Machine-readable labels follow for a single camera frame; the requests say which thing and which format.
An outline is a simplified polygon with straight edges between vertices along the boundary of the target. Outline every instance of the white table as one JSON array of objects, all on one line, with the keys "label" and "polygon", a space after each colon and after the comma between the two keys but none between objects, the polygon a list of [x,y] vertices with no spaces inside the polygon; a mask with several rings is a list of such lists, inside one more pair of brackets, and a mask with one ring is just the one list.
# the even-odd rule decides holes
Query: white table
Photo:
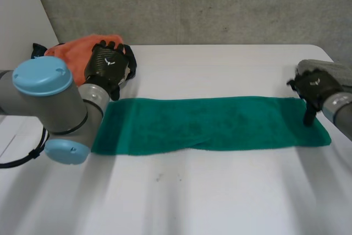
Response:
[{"label": "white table", "polygon": [[[296,96],[285,85],[295,65],[331,61],[311,45],[133,50],[137,77],[122,97]],[[318,118],[331,146],[90,155],[81,166],[43,154],[0,170],[0,234],[351,234],[352,144]],[[36,118],[7,117],[0,124],[0,162],[24,156],[40,132]]]}]

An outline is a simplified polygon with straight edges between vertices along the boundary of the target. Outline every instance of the green towel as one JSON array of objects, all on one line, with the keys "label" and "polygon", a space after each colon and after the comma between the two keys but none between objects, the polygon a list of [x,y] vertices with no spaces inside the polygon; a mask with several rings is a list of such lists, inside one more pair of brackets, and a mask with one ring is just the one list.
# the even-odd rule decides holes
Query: green towel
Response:
[{"label": "green towel", "polygon": [[106,110],[92,152],[149,155],[193,148],[211,151],[324,146],[329,134],[316,119],[303,125],[301,99],[123,99]]}]

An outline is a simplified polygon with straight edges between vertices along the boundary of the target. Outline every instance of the cable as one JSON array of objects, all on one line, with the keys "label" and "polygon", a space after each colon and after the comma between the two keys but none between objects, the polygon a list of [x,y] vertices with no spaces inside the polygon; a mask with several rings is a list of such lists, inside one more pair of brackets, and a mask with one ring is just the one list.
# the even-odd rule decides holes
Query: cable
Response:
[{"label": "cable", "polygon": [[44,150],[45,142],[49,139],[49,134],[46,139],[45,139],[45,135],[46,135],[46,129],[43,127],[42,137],[35,149],[31,150],[28,153],[28,155],[23,157],[22,159],[18,159],[16,161],[7,162],[7,163],[0,163],[0,169],[17,167],[17,166],[23,165],[24,163],[32,159],[37,158],[40,155],[40,153]]}]

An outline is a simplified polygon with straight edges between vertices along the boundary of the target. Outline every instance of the orange towel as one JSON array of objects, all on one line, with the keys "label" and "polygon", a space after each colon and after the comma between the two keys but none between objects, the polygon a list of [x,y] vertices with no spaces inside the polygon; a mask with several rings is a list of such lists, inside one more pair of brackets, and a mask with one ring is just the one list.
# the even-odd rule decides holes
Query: orange towel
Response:
[{"label": "orange towel", "polygon": [[56,56],[65,61],[68,69],[73,74],[73,79],[77,86],[85,82],[84,69],[92,55],[92,48],[96,43],[105,40],[115,42],[115,48],[123,43],[119,35],[89,35],[65,44],[54,46],[45,52],[45,56]]}]

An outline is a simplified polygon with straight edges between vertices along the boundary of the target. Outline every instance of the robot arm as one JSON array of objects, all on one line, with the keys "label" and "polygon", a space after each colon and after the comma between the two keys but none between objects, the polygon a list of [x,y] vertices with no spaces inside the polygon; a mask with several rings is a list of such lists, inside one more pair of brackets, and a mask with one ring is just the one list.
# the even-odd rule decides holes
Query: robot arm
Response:
[{"label": "robot arm", "polygon": [[83,163],[110,99],[117,100],[119,85],[135,75],[129,46],[114,50],[114,45],[102,41],[94,46],[86,82],[79,88],[56,57],[39,57],[14,71],[0,71],[0,114],[38,117],[50,134],[47,156],[64,164]]},{"label": "robot arm", "polygon": [[323,114],[352,141],[352,94],[324,70],[305,70],[298,64],[295,79],[288,85],[306,101],[304,124],[310,126],[317,112]]}]

